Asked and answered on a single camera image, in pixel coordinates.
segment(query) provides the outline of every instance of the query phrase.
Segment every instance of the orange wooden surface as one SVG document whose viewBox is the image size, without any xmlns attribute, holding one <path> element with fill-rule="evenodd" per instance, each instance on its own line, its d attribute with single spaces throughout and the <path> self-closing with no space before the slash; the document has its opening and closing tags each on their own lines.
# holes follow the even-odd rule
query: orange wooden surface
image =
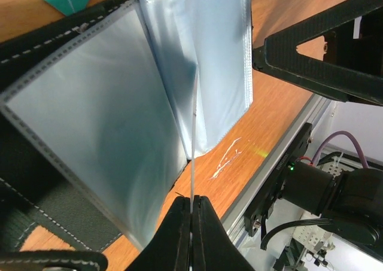
<svg viewBox="0 0 383 271">
<path fill-rule="evenodd" d="M 91 0 L 90 4 L 99 1 Z M 262 45 L 266 36 L 341 1 L 344 0 L 252 0 L 254 46 Z M 0 5 L 0 41 L 61 18 L 59 12 L 42 0 L 0 0 Z M 300 52 L 320 58 L 323 56 L 323 41 L 303 45 Z M 253 72 L 253 83 L 254 103 L 250 110 L 214 150 L 196 161 L 195 194 L 208 196 L 218 216 L 222 216 L 232 204 L 311 95 L 256 71 Z M 212 179 L 222 156 L 235 139 L 238 141 L 223 163 L 233 160 L 218 177 Z M 176 193 L 190 194 L 190 167 L 168 194 L 160 221 Z M 23 250 L 63 248 L 70 246 L 42 227 L 37 227 L 23 246 Z M 110 262 L 108 270 L 117 271 L 129 265 L 138 251 L 125 237 L 120 237 L 104 254 Z"/>
</svg>

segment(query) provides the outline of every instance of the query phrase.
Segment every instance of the black cable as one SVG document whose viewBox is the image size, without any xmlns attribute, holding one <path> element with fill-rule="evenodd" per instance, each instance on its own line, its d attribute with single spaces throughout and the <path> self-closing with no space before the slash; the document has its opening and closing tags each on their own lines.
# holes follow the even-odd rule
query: black cable
<svg viewBox="0 0 383 271">
<path fill-rule="evenodd" d="M 318 166 L 325 165 L 326 163 L 332 162 L 334 156 L 340 157 L 341 155 L 342 155 L 342 153 L 340 151 L 334 151 L 332 153 L 326 154 L 324 157 L 322 157 L 319 160 L 317 165 Z M 360 159 L 358 157 L 351 156 L 351 155 L 349 155 L 347 153 L 343 153 L 343 157 L 345 159 L 351 160 L 353 162 L 360 163 Z M 381 166 L 380 164 L 375 163 L 375 162 L 371 162 L 370 160 L 368 160 L 367 162 L 368 162 L 370 167 L 375 168 L 375 169 L 379 169 L 379 170 L 383 170 L 383 166 Z M 342 163 L 342 164 L 345 165 L 345 166 L 348 166 L 349 168 L 356 169 L 355 167 L 353 167 L 351 165 L 348 165 L 348 164 L 345 164 L 345 163 Z"/>
<path fill-rule="evenodd" d="M 263 238 L 266 236 L 266 219 L 267 219 L 267 215 L 264 214 L 262 216 L 262 219 L 261 219 L 261 240 L 263 240 Z"/>
<path fill-rule="evenodd" d="M 273 238 L 274 235 L 276 235 L 278 232 L 290 228 L 290 227 L 297 227 L 297 226 L 310 226 L 310 225 L 329 225 L 332 224 L 333 220 L 332 219 L 322 219 L 322 218 L 317 218 L 317 219 L 305 219 L 305 220 L 297 220 L 297 221 L 292 221 L 288 222 L 285 224 L 281 224 L 278 227 L 275 227 L 273 230 L 271 230 L 261 241 L 261 249 L 266 250 L 268 248 L 268 243 L 270 239 Z"/>
<path fill-rule="evenodd" d="M 340 157 L 341 155 L 342 153 L 340 151 L 334 151 L 333 153 L 326 154 L 324 157 L 319 159 L 317 165 L 324 165 L 326 163 L 332 162 L 334 156 Z"/>
</svg>

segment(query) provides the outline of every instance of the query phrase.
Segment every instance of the display book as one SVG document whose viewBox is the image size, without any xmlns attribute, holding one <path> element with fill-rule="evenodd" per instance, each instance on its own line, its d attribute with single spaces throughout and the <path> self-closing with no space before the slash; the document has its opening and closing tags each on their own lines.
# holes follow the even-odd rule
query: display book
<svg viewBox="0 0 383 271">
<path fill-rule="evenodd" d="M 253 100 L 250 0 L 129 0 L 1 95 L 1 111 L 139 249 L 191 156 Z"/>
</svg>

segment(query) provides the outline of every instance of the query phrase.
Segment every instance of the purple cable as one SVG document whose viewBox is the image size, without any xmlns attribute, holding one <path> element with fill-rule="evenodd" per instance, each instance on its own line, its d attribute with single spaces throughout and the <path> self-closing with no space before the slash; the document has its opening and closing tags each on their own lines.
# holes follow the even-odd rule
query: purple cable
<svg viewBox="0 0 383 271">
<path fill-rule="evenodd" d="M 360 144 L 358 143 L 357 139 L 350 134 L 349 132 L 346 132 L 345 130 L 340 130 L 338 132 L 333 133 L 328 138 L 324 140 L 324 142 L 321 144 L 321 146 L 318 148 L 317 152 L 315 153 L 314 157 L 312 158 L 312 162 L 314 166 L 316 166 L 319 162 L 319 156 L 322 153 L 323 148 L 331 141 L 335 136 L 338 135 L 345 135 L 352 141 L 352 144 L 354 144 L 355 149 L 357 150 L 357 154 L 359 156 L 361 165 L 363 168 L 369 168 L 369 164 L 367 163 L 366 157 L 364 156 L 363 150 L 361 150 Z"/>
</svg>

